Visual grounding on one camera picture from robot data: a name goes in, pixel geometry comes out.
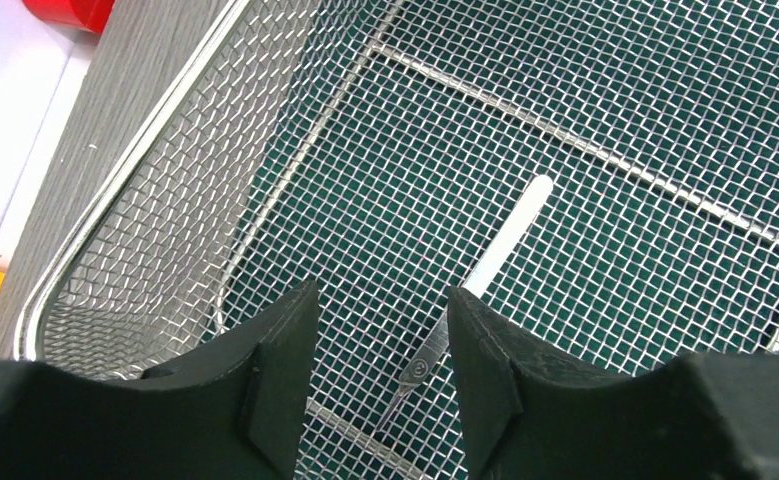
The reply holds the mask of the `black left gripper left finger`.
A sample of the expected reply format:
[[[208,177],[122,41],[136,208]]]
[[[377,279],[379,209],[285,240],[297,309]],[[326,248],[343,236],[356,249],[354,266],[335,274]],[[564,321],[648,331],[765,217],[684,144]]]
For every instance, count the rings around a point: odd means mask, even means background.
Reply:
[[[0,361],[0,479],[290,479],[320,316],[306,280],[134,380]]]

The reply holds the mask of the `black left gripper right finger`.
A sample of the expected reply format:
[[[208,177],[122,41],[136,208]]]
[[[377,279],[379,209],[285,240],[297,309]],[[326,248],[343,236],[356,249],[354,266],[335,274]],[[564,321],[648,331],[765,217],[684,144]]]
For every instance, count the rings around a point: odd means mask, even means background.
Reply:
[[[473,479],[779,479],[779,354],[687,354],[632,377],[459,287],[447,321]]]

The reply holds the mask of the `steel scalpel handle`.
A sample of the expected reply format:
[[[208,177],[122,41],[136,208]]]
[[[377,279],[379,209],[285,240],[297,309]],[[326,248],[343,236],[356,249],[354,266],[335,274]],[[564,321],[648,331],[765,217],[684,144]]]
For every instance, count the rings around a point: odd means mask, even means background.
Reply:
[[[517,244],[545,206],[554,188],[547,175],[533,178],[523,190],[515,206],[485,248],[461,287],[475,296],[483,295],[501,270]],[[398,387],[375,430],[380,432],[401,403],[422,384],[436,367],[449,345],[447,315],[442,314],[430,333],[397,376]]]

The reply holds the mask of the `metal mesh instrument tray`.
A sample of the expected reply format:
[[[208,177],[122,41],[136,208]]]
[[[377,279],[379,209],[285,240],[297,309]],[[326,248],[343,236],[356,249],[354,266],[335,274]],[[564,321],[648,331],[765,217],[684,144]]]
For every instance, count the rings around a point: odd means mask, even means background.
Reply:
[[[779,1],[231,1],[13,355],[132,379],[312,278],[295,477],[463,479],[449,358],[390,403],[539,175],[501,315],[630,375],[779,353]]]

